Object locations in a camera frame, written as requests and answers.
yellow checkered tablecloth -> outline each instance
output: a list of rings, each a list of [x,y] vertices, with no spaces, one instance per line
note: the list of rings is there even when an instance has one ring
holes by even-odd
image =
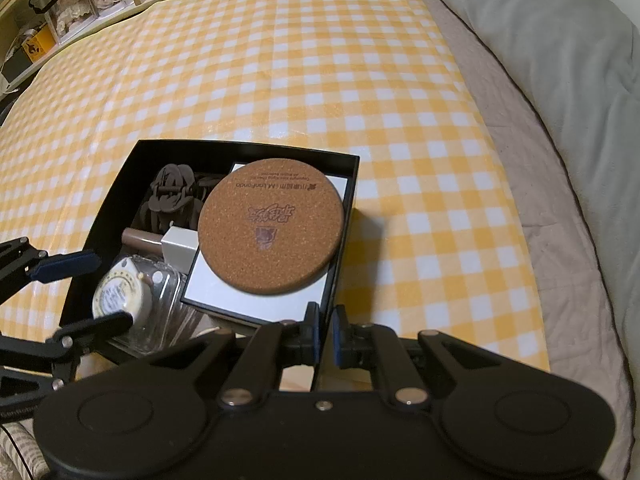
[[[0,239],[80,249],[134,143],[158,137],[359,155],[351,319],[548,367],[503,168],[420,0],[170,0],[73,44],[0,130]],[[30,285],[2,332],[47,336],[67,287]]]

white label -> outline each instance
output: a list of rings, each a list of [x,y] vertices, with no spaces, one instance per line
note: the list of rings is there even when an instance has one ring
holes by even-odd
[[[119,276],[105,283],[100,292],[100,309],[103,315],[125,310],[132,293],[130,283],[123,277]]]

printed logo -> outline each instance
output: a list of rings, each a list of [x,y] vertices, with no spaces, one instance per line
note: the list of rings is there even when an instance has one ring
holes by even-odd
[[[276,239],[276,233],[278,229],[275,227],[257,227],[255,228],[255,241],[258,244],[258,249],[264,251],[271,249],[273,241]]]
[[[295,189],[295,190],[314,190],[318,184],[294,184],[286,182],[278,184],[277,182],[236,182],[236,187],[248,187],[250,189]]]
[[[262,209],[249,208],[249,222],[279,222],[284,224],[289,221],[296,208],[292,205],[279,206],[271,204]]]

cork coaster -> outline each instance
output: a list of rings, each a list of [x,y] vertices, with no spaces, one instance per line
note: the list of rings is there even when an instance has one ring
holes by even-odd
[[[299,288],[331,259],[342,201],[320,171],[267,158],[227,175],[200,213],[200,251],[229,285],[254,294]]]

cardboard box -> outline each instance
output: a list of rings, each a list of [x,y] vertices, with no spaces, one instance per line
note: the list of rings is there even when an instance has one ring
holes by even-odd
[[[322,322],[327,323],[334,306],[340,261],[355,195],[359,164],[357,156],[252,142],[140,140],[107,193],[84,244],[85,249],[92,249],[101,257],[102,265],[98,271],[71,281],[60,325],[92,317],[94,290],[120,253],[122,231],[131,225],[150,183],[163,166],[169,163],[188,164],[193,171],[229,173],[236,164],[247,164],[263,158],[293,158],[312,165],[324,174],[346,180],[343,200],[345,227],[338,250],[328,266],[321,295]],[[260,325],[259,320],[256,322],[252,319],[251,322],[255,326]],[[117,363],[135,357],[129,349],[111,342],[98,349],[98,352]]]
[[[45,23],[33,38],[26,40],[22,44],[22,49],[25,51],[27,56],[29,56],[31,62],[36,62],[55,46],[56,40],[53,39],[53,34],[49,30],[49,25]]]

